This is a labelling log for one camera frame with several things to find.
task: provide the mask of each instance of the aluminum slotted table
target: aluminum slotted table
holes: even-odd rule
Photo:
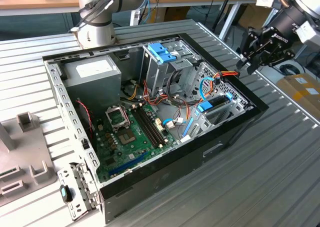
[[[193,20],[121,27],[120,42],[187,33],[227,69],[238,55]],[[71,34],[0,42],[0,121],[39,116],[58,171],[77,161],[41,56],[79,50]],[[113,221],[111,227],[315,227],[320,222],[319,123],[263,75],[242,73],[269,109],[237,141]],[[59,182],[0,207],[0,226],[103,226],[98,210],[73,223]]]

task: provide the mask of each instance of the floor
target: floor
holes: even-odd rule
[[[188,11],[186,18],[204,24],[208,10],[209,6],[193,6]],[[205,23],[208,29],[212,28],[218,13],[219,6],[212,6]],[[113,14],[112,19],[114,26],[129,26],[130,14],[130,11]],[[219,34],[221,31],[224,24],[224,17],[225,15],[220,19],[215,34]],[[64,34],[70,30],[73,23],[77,23],[78,21],[79,15],[77,13],[0,16],[0,41]],[[225,38],[225,42],[234,51],[240,46],[244,31],[245,29],[241,26],[231,26]],[[300,43],[296,44],[293,48],[294,51],[297,52],[301,46]],[[305,66],[307,61],[312,59],[313,52],[314,50],[307,48],[296,60],[297,63],[294,63],[294,65],[300,69],[301,73],[303,73],[301,65]],[[282,78],[281,74],[268,67],[265,67],[262,72],[267,76],[270,76],[270,80],[274,83]]]

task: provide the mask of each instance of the wooden desk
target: wooden desk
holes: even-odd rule
[[[205,6],[212,0],[159,0],[158,7]],[[214,0],[213,5],[221,5],[224,0]],[[229,0],[233,5],[228,19],[220,34],[224,39],[241,4],[255,3],[256,0]],[[156,0],[150,0],[150,7],[156,6]],[[72,13],[79,10],[79,0],[0,0],[0,16],[35,15],[53,13]],[[130,25],[136,25],[137,11],[131,12]]]

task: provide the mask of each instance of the motherboard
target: motherboard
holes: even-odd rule
[[[101,183],[178,144],[162,128],[149,104],[129,109],[122,105],[112,107],[106,111],[105,118],[93,125],[94,144],[100,160],[97,175]]]

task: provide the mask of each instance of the red cable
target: red cable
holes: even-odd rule
[[[88,111],[87,107],[86,107],[81,101],[76,100],[75,102],[77,102],[77,103],[79,103],[80,105],[82,105],[82,107],[84,108],[86,114],[88,115],[89,127],[90,127],[91,139],[92,139],[92,136],[93,136],[93,132],[92,132],[92,122],[91,122],[91,117],[90,117],[89,111]]]

